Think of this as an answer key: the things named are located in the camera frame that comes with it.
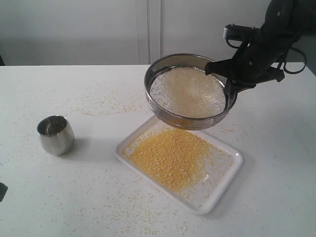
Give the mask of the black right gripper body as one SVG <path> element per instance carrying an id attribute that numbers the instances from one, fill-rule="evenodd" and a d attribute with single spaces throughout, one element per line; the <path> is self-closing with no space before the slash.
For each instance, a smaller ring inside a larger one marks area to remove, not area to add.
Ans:
<path id="1" fill-rule="evenodd" d="M 282 54 L 273 46 L 270 38 L 265 37 L 261 29 L 251 38 L 240 41 L 240 46 L 232 57 L 236 62 L 238 77 L 229 79 L 252 82 L 255 84 L 271 80 L 282 80 L 284 72 L 271 65 Z"/>

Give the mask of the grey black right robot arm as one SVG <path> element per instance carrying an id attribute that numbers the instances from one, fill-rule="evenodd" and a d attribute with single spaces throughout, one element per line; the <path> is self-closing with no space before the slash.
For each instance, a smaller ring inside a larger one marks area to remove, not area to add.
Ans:
<path id="1" fill-rule="evenodd" d="M 316 33 L 314 0 L 273 0 L 260 28 L 226 25 L 224 39 L 240 41 L 231 59 L 209 62 L 205 73 L 227 78 L 232 90 L 254 88 L 270 80 L 281 81 L 286 57 L 301 36 Z"/>

